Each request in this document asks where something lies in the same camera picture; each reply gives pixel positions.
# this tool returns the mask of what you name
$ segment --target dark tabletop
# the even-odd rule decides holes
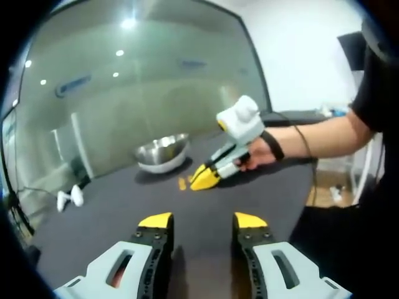
[[[309,160],[287,160],[239,173],[205,191],[179,189],[215,150],[223,135],[196,138],[190,158],[171,174],[152,175],[137,166],[93,180],[85,204],[49,213],[33,244],[42,252],[38,271],[52,288],[85,275],[87,265],[114,243],[128,240],[150,215],[172,212],[175,253],[169,298],[232,298],[231,223],[234,212],[266,220],[277,240],[287,240],[312,185]]]

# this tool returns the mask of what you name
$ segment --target yellow object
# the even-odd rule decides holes
[[[185,190],[187,189],[186,187],[186,181],[183,178],[179,178],[179,189],[180,190]]]
[[[146,219],[142,220],[138,226],[142,227],[159,227],[160,229],[166,229],[168,226],[169,217],[172,216],[172,213],[163,213],[158,215],[153,215],[147,217]]]
[[[190,183],[194,181],[194,179],[205,169],[205,164],[202,164],[194,173],[194,175],[190,179]]]
[[[227,130],[226,125],[221,120],[218,120],[218,124],[223,131]]]
[[[194,178],[191,183],[191,190],[203,190],[209,189],[216,185],[220,181],[220,177],[216,175],[216,171],[212,171],[210,168],[205,169],[202,173]]]
[[[265,227],[267,222],[259,217],[248,215],[240,212],[235,212],[234,215],[238,220],[238,227],[240,229],[250,228],[250,227]]]

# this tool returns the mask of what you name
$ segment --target glass window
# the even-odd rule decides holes
[[[152,139],[217,130],[217,112],[244,94],[269,109],[237,17],[205,2],[128,2],[62,9],[33,38],[6,120],[5,143],[17,148],[8,169],[20,188],[56,191],[81,172],[132,164],[133,150]]]

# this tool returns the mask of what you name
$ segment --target wristband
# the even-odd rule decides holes
[[[261,138],[267,143],[267,145],[269,145],[272,154],[276,158],[276,161],[284,159],[284,153],[275,137],[273,137],[269,132],[263,130]]]

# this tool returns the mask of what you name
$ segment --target metal bowl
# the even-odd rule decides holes
[[[176,134],[153,140],[135,150],[139,167],[150,173],[167,173],[186,159],[188,134]]]

